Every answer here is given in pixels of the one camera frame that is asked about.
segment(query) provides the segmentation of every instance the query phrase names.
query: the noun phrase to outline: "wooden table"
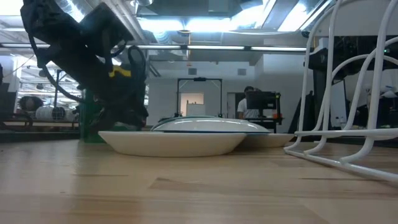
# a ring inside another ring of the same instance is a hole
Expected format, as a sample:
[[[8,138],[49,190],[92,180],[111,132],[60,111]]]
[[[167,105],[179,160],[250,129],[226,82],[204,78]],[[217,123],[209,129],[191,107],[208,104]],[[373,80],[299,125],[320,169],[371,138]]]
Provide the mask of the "wooden table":
[[[329,144],[323,154],[336,157],[358,149]],[[398,151],[375,148],[361,165],[398,172]],[[282,149],[150,158],[78,141],[0,144],[0,220],[397,223],[398,189],[288,156]]]

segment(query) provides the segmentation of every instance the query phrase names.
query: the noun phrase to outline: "laboratory room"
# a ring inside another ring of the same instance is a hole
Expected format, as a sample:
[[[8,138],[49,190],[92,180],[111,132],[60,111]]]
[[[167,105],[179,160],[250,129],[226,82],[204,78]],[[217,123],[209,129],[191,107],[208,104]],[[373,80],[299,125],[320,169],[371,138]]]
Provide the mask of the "laboratory room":
[[[398,0],[0,0],[0,222],[397,223]]]

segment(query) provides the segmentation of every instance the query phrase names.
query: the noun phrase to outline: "white plate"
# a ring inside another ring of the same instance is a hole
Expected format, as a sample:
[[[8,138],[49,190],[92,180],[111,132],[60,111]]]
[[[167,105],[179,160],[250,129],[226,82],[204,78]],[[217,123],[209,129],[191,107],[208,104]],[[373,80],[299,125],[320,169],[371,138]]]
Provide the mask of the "white plate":
[[[234,150],[244,133],[161,133],[100,131],[99,135],[119,153],[152,157],[219,156]]]
[[[171,133],[269,133],[257,124],[240,119],[217,117],[172,118],[160,122],[152,131]]]
[[[248,134],[239,147],[283,147],[293,137],[294,134]]]

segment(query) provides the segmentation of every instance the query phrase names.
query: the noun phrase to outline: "stacked plates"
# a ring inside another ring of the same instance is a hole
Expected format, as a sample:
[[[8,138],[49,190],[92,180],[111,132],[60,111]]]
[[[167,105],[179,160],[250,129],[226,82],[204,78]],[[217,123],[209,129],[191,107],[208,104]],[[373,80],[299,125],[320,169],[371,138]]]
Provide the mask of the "stacked plates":
[[[102,131],[99,135],[117,152],[135,156],[217,156],[242,147],[281,147],[293,135],[274,134],[254,123],[216,117],[171,118],[151,132]]]

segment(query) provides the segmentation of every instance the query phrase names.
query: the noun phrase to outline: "white wire rack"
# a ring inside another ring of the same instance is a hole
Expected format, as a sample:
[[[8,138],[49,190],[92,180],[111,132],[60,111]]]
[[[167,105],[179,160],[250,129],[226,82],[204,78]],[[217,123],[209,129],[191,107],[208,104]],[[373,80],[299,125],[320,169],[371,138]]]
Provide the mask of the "white wire rack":
[[[398,137],[398,128],[391,128],[391,129],[376,129],[377,123],[377,109],[379,106],[379,98],[380,98],[380,86],[381,86],[381,74],[383,68],[384,60],[390,61],[396,65],[398,65],[398,60],[385,56],[384,49],[387,45],[393,44],[398,42],[398,37],[388,40],[386,42],[386,34],[387,34],[387,26],[389,21],[392,17],[392,13],[395,10],[395,7],[398,3],[398,0],[391,0],[389,3],[378,33],[377,38],[377,47],[376,49],[368,55],[359,55],[353,58],[350,58],[340,64],[338,67],[335,68],[333,71],[333,47],[334,47],[334,33],[335,33],[335,21],[337,12],[342,4],[347,4],[349,2],[343,0],[337,0],[336,4],[330,8],[324,15],[318,20],[318,22],[314,25],[310,37],[307,42],[307,51],[305,54],[305,68],[304,68],[304,78],[303,78],[303,90],[302,90],[302,100],[300,105],[300,117],[298,121],[298,131],[295,133],[297,136],[296,142],[289,146],[285,147],[285,152],[297,156],[303,159],[307,159],[310,161],[319,162],[322,164],[327,164],[329,166],[339,167],[345,170],[351,170],[354,172],[358,172],[360,174],[370,175],[379,179],[388,180],[391,182],[398,182],[398,174],[393,174],[390,172],[384,172],[381,170],[370,169],[367,167],[357,166],[352,164],[352,162],[357,161],[359,159],[364,158],[367,156],[374,145],[375,140],[388,140]],[[319,25],[331,14],[330,19],[330,28],[329,28],[329,44],[328,44],[328,68],[326,73],[326,88],[325,94],[322,101],[322,106],[320,110],[320,114],[317,120],[317,125],[315,126],[314,130],[312,131],[303,131],[303,120],[304,120],[304,107],[305,107],[305,94],[307,92],[307,78],[308,78],[308,64],[310,59],[310,47],[312,43],[312,39],[315,35],[315,31],[318,29]],[[358,105],[359,95],[361,91],[361,87],[363,85],[363,80],[365,76],[365,72],[369,67],[372,59],[376,56],[376,62],[374,66],[374,77],[373,77],[373,87],[371,93],[371,105],[369,109],[369,118],[368,118],[368,126],[367,129],[363,130],[351,130],[354,116],[356,112],[356,107]],[[349,111],[348,121],[346,126],[343,128],[342,131],[329,131],[328,124],[329,124],[329,115],[330,115],[330,94],[331,94],[331,83],[333,77],[347,64],[354,62],[355,60],[364,59],[365,62],[361,68],[359,73],[358,82],[356,85],[355,93],[353,102],[351,105],[351,109]],[[309,149],[303,152],[293,151],[301,142],[303,136],[321,136],[321,141],[318,143],[316,147],[313,149]],[[365,136],[366,140],[365,143],[360,151],[356,154],[339,158],[337,161],[331,159],[325,159],[319,156],[314,156],[313,154],[316,152],[321,151],[328,138],[337,138],[340,136]]]

